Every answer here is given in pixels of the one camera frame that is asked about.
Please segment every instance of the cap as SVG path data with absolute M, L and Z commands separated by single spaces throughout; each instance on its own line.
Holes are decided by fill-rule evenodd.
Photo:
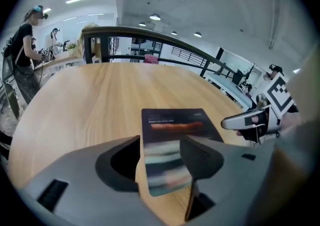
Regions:
M 282 71 L 282 68 L 280 66 L 274 66 L 272 70 L 276 71 L 278 73 L 280 72 L 282 75 L 284 74 L 283 71 Z
M 40 19 L 47 19 L 48 14 L 44 13 L 44 7 L 42 5 L 36 5 L 32 9 L 33 12 L 37 12 L 40 14 Z

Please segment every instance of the backpack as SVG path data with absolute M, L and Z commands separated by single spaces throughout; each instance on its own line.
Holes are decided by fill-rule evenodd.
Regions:
M 22 50 L 24 49 L 24 45 L 22 45 L 18 55 L 14 60 L 14 55 L 12 54 L 12 44 L 13 44 L 13 38 L 10 37 L 9 40 L 6 41 L 5 48 L 3 49 L 3 52 L 2 52 L 3 54 L 2 81 L 4 83 L 7 82 L 15 74 L 15 65 L 17 64 L 20 58 L 20 55 L 22 53 Z

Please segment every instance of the black railing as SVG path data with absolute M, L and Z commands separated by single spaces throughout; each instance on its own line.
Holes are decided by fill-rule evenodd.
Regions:
M 91 51 L 91 39 L 92 38 L 100 38 L 100 48 L 101 48 L 101 60 L 103 63 L 110 62 L 110 59 L 115 58 L 127 58 L 127 59 L 139 59 L 141 58 L 135 58 L 135 55 L 110 55 L 109 53 L 109 38 L 111 37 L 128 37 L 128 38 L 136 38 L 136 39 L 148 39 L 151 41 L 168 44 L 170 46 L 180 48 L 184 51 L 190 52 L 191 54 L 195 54 L 198 57 L 202 58 L 204 62 L 204 66 L 201 67 L 202 63 L 200 65 L 195 65 L 191 63 L 184 63 L 177 60 L 170 60 L 170 59 L 164 59 L 159 58 L 159 61 L 162 62 L 169 62 L 169 63 L 175 63 L 180 65 L 187 65 L 194 68 L 202 69 L 200 76 L 203 77 L 206 71 L 214 72 L 216 71 L 212 69 L 208 69 L 209 63 L 218 64 L 223 69 L 226 69 L 227 71 L 234 73 L 234 71 L 227 67 L 225 64 L 223 64 L 221 61 L 217 60 L 216 58 L 212 57 L 211 55 L 203 52 L 202 50 L 189 45 L 188 43 L 182 42 L 178 39 L 172 38 L 170 36 L 149 31 L 146 29 L 141 28 L 133 28 L 133 27 L 93 27 L 89 29 L 85 29 L 82 31 L 83 38 L 84 38 L 84 52 L 85 52 L 85 60 L 87 64 L 92 63 L 92 51 Z
M 145 61 L 145 57 L 141 56 L 141 55 L 110 55 L 109 57 L 110 57 L 110 59 L 133 59 L 133 60 L 137 60 L 137 63 L 139 63 L 140 61 L 142 61 L 142 62 Z M 158 61 L 159 62 L 172 63 L 172 64 L 186 65 L 186 66 L 190 66 L 190 67 L 194 67 L 194 68 L 198 68 L 198 69 L 202 69 L 202 70 L 205 69 L 205 67 L 197 66 L 197 65 L 194 65 L 194 64 L 190 64 L 190 63 L 186 63 L 186 62 L 182 62 L 182 61 L 178 61 L 178 60 L 170 60 L 170 59 L 165 59 L 165 58 L 158 58 Z M 213 72 L 213 73 L 217 73 L 218 74 L 217 71 L 215 71 L 213 69 L 210 69 L 210 68 L 207 68 L 205 70 L 208 71 L 208 72 Z M 232 79 L 232 77 L 229 76 L 229 73 L 227 75 L 220 73 L 219 75 L 220 76 L 224 76 L 226 78 L 231 78 Z
M 191 52 L 188 52 L 186 50 L 179 49 L 176 47 L 172 48 L 171 54 L 178 56 L 178 57 L 181 57 L 181 58 L 187 60 L 188 62 L 190 62 L 194 65 L 201 66 L 201 67 L 204 66 L 207 62 L 206 59 L 204 59 L 194 53 L 191 53 Z

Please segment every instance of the sticker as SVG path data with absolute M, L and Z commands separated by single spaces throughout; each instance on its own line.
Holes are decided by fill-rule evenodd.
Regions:
M 278 73 L 263 91 L 263 94 L 280 118 L 294 104 L 294 100 L 286 88 L 286 83 L 285 77 L 281 73 Z

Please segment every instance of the person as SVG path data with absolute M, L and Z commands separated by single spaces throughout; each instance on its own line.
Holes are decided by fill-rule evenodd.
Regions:
M 78 35 L 77 41 L 76 41 L 75 55 L 79 58 L 82 58 L 83 64 L 87 64 L 87 61 L 86 61 L 86 55 L 85 55 L 85 40 L 84 40 L 84 35 L 83 35 L 82 31 L 88 30 L 91 28 L 95 28 L 95 27 L 99 27 L 99 25 L 97 25 L 93 22 L 88 23 L 86 26 L 84 26 L 81 29 L 81 31 Z M 93 58 L 92 60 L 93 61 L 96 61 L 96 60 L 101 61 L 101 54 L 100 53 L 95 54 L 95 51 L 96 51 L 95 39 L 91 38 L 91 53 L 92 53 L 92 55 L 94 54 L 94 56 L 95 56 L 95 58 Z
M 37 52 L 35 41 L 36 41 L 36 39 L 35 39 L 34 37 L 32 37 L 32 45 L 31 45 L 31 48 L 32 48 L 33 51 Z
M 63 45 L 60 42 L 57 42 L 57 33 L 58 29 L 54 28 L 49 35 L 45 37 L 45 49 L 48 49 L 48 52 L 52 52 L 55 57 L 59 54 L 58 47 L 62 47 Z
M 12 38 L 12 56 L 14 64 L 14 79 L 26 102 L 29 104 L 39 91 L 40 86 L 31 68 L 31 61 L 42 61 L 42 55 L 32 49 L 33 26 L 38 26 L 45 18 L 42 5 L 36 5 L 23 18 L 23 23 Z

